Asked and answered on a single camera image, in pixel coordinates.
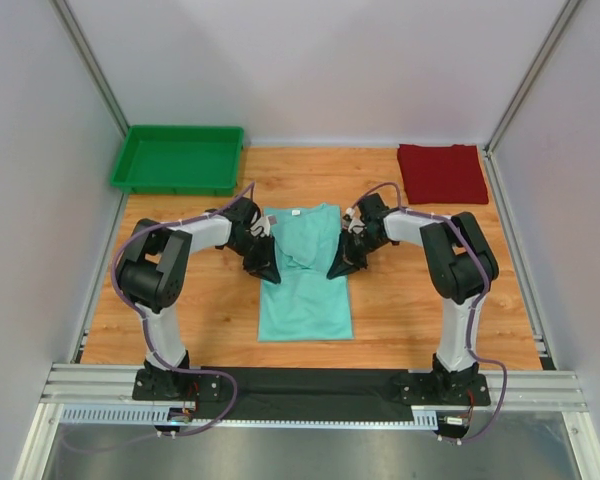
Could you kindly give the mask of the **teal t shirt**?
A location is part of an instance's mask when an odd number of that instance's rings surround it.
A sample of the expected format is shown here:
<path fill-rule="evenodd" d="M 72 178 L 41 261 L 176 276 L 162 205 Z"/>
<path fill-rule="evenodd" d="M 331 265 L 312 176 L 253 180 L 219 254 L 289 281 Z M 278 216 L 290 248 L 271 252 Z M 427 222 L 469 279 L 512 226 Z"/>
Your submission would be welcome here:
<path fill-rule="evenodd" d="M 340 208 L 265 209 L 281 282 L 260 287 L 260 342 L 341 341 L 354 338 L 345 277 L 328 279 L 340 235 Z"/>

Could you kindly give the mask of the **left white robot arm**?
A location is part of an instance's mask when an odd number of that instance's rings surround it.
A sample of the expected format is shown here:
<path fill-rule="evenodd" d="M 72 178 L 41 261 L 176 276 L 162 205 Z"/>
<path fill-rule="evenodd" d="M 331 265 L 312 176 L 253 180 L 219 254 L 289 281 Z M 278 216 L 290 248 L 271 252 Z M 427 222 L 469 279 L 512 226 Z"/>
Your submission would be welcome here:
<path fill-rule="evenodd" d="M 268 221 L 259 208 L 249 207 L 245 213 L 208 212 L 181 222 L 141 219 L 116 252 L 112 286 L 139 317 L 146 362 L 161 370 L 154 385 L 166 400 L 179 401 L 190 389 L 176 308 L 190 256 L 227 248 L 242 258 L 249 275 L 276 285 L 281 275 L 274 245 Z"/>

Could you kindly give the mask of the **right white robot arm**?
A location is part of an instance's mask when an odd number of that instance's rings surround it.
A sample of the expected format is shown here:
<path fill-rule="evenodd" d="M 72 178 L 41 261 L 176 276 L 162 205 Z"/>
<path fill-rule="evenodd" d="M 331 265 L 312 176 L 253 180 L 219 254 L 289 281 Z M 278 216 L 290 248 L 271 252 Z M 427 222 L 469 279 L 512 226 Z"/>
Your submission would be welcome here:
<path fill-rule="evenodd" d="M 445 216 L 394 208 L 359 217 L 346 214 L 327 278 L 365 269 L 368 254 L 401 242 L 423 249 L 429 277 L 443 299 L 435 360 L 444 369 L 432 375 L 430 390 L 438 401 L 450 404 L 466 392 L 461 371 L 480 361 L 472 348 L 474 326 L 499 266 L 474 214 Z"/>

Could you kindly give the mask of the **folded dark red t shirt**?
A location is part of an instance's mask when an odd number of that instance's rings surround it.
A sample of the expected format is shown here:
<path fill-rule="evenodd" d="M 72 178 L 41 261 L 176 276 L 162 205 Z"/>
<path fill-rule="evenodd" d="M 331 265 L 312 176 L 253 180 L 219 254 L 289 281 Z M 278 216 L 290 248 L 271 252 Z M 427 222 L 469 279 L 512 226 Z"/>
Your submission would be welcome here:
<path fill-rule="evenodd" d="M 475 145 L 429 147 L 401 144 L 397 150 L 404 191 L 411 204 L 489 203 Z"/>

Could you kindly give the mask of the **black base mat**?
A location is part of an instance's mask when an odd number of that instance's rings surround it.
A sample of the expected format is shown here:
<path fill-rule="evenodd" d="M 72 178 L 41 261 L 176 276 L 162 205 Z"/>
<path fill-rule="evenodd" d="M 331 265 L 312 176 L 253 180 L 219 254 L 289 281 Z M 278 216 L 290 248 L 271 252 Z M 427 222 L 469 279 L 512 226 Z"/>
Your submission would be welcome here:
<path fill-rule="evenodd" d="M 226 368 L 238 395 L 227 420 L 408 421 L 413 406 L 438 405 L 415 375 L 391 369 Z"/>

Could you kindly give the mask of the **green plastic tray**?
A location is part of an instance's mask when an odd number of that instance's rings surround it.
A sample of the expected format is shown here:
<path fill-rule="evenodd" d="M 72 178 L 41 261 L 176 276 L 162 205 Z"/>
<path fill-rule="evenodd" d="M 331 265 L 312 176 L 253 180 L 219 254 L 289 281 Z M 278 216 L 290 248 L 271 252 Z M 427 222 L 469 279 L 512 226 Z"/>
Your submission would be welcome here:
<path fill-rule="evenodd" d="M 243 143 L 238 126 L 134 125 L 110 184 L 128 194 L 230 197 Z"/>

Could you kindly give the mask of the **right aluminium frame post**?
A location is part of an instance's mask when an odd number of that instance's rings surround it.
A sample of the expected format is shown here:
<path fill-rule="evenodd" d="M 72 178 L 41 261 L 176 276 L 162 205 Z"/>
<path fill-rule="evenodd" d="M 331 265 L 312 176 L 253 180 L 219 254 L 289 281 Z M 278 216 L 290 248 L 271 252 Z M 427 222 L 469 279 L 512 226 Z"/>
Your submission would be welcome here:
<path fill-rule="evenodd" d="M 507 130 L 531 93 L 536 81 L 543 73 L 572 20 L 584 4 L 585 1 L 583 0 L 567 0 L 560 8 L 556 19 L 533 57 L 503 115 L 489 140 L 484 145 L 484 152 L 487 155 L 493 154 L 503 140 Z"/>

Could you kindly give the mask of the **aluminium frame post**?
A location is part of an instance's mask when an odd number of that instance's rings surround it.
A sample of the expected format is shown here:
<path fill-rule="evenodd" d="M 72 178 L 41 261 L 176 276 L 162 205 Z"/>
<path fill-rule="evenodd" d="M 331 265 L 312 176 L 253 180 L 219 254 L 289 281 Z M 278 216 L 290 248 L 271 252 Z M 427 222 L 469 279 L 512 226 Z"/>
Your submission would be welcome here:
<path fill-rule="evenodd" d="M 531 93 L 536 81 L 543 73 L 572 20 L 584 4 L 585 1 L 583 0 L 567 0 L 560 8 L 556 19 L 533 57 L 503 115 L 489 140 L 484 145 L 484 152 L 487 155 L 493 154 L 503 140 L 507 130 Z"/>
<path fill-rule="evenodd" d="M 117 129 L 125 137 L 129 130 L 128 120 L 79 24 L 77 16 L 66 0 L 50 0 L 49 3 L 88 72 Z"/>

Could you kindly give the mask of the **aluminium front rail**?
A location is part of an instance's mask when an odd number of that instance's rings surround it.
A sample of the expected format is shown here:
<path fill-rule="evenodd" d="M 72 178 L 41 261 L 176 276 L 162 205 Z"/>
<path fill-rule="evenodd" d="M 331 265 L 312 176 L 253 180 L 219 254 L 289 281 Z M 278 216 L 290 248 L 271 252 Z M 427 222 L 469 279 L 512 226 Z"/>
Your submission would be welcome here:
<path fill-rule="evenodd" d="M 47 403 L 113 403 L 131 401 L 136 365 L 54 364 L 41 401 Z M 505 411 L 586 412 L 588 405 L 571 371 L 510 371 L 508 380 L 496 370 L 485 370 L 487 385 L 496 399 L 506 385 Z"/>

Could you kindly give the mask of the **left aluminium frame post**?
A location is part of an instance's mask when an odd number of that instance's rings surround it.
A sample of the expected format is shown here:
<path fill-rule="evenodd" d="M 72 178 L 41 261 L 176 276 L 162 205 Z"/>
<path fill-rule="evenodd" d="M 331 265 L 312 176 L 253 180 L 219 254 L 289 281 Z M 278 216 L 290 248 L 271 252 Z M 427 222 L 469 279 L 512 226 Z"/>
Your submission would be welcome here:
<path fill-rule="evenodd" d="M 125 137 L 129 130 L 128 120 L 79 24 L 77 16 L 66 0 L 50 0 L 49 3 L 88 72 L 117 129 Z"/>

